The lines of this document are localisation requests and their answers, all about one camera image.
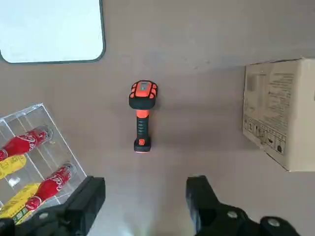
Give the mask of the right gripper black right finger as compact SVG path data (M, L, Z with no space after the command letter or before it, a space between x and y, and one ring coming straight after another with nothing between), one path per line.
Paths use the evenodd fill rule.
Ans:
M205 176L188 177L186 201L197 236L299 236L286 220L251 220L244 210L221 203Z

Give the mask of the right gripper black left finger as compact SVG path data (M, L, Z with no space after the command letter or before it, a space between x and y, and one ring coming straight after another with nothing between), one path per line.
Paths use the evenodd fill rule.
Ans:
M12 218L0 219L2 236L86 236L104 201L105 179L86 177L60 205L41 209L17 225Z

